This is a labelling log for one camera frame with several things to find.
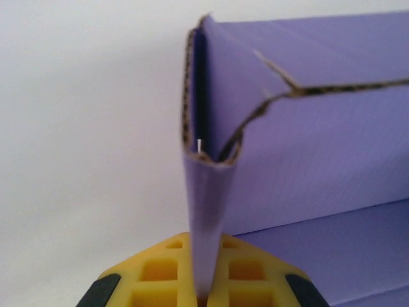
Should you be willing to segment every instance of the purple box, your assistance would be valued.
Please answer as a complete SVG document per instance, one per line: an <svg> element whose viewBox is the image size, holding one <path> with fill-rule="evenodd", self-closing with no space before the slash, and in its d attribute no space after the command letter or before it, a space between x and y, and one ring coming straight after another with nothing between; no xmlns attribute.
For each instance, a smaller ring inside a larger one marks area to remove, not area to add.
<svg viewBox="0 0 409 307"><path fill-rule="evenodd" d="M409 12L207 16L186 55L196 287L227 232L299 266L332 306L409 306Z"/></svg>

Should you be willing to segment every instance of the white background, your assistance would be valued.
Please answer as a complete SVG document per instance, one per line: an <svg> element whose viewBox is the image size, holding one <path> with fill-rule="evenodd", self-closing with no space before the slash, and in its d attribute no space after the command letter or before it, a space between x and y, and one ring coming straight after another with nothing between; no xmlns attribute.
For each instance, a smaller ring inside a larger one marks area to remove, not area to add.
<svg viewBox="0 0 409 307"><path fill-rule="evenodd" d="M407 0L2 1L0 306L74 307L108 267L187 230L178 135L198 18L408 9Z"/></svg>

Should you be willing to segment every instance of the torn cardboard edge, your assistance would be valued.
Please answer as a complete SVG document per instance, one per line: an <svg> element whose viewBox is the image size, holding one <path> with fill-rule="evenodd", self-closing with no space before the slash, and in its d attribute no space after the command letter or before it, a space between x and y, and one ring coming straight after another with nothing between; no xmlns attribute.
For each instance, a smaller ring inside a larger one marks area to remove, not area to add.
<svg viewBox="0 0 409 307"><path fill-rule="evenodd" d="M264 57L260 52L254 51L257 56L273 73L277 74L289 87L290 91L279 93L268 97L259 104L253 112L236 128L232 136L228 139L217 160L213 160L204 150L193 151L194 134L192 131L191 120L191 101L190 87L192 86L193 54L194 54L194 36L198 31L203 30L203 22L209 15L205 15L199 20L196 28L189 31L185 49L185 70L183 76L183 98L182 98L182 143L185 154L196 161L201 161L212 166L232 166L234 165L242 149L243 134L246 126L266 114L270 106L281 98L304 98L310 96L336 95L338 93L354 93L359 91L381 90L393 86L408 86L409 77L400 80L379 81L376 83L355 83L355 84L324 84L321 86L300 86L291 74L276 65L272 60Z"/></svg>

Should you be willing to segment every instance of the yellow plastic object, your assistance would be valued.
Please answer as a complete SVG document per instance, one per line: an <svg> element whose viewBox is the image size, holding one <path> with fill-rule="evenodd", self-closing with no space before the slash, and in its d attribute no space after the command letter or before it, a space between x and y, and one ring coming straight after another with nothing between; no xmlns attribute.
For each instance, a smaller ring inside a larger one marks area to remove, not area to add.
<svg viewBox="0 0 409 307"><path fill-rule="evenodd" d="M301 270L228 235L219 259L207 307L300 307L286 281ZM181 233L101 274L121 279L106 307L203 307L197 301L190 264L189 234Z"/></svg>

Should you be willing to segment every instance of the black rubber grip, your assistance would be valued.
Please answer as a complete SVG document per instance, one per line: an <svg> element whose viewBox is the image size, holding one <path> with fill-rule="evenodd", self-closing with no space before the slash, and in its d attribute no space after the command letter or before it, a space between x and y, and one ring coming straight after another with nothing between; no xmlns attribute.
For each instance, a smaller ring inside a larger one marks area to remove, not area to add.
<svg viewBox="0 0 409 307"><path fill-rule="evenodd" d="M295 274L286 275L286 279L301 307L330 307L309 280Z"/></svg>
<svg viewBox="0 0 409 307"><path fill-rule="evenodd" d="M119 274L111 274L94 281L77 307L105 307L120 279Z"/></svg>

